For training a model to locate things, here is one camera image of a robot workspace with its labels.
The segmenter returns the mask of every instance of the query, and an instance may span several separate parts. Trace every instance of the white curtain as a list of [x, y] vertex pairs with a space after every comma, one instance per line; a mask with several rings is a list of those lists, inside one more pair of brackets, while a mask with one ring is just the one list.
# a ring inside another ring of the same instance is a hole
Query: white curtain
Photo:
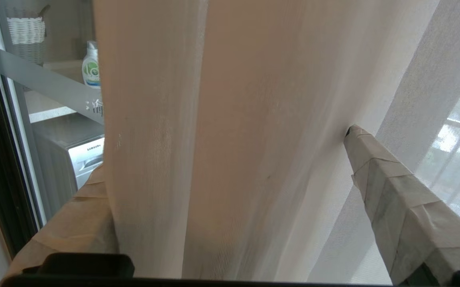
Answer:
[[460, 97], [460, 2], [94, 10], [106, 184], [136, 276], [389, 282], [343, 136], [427, 154]]

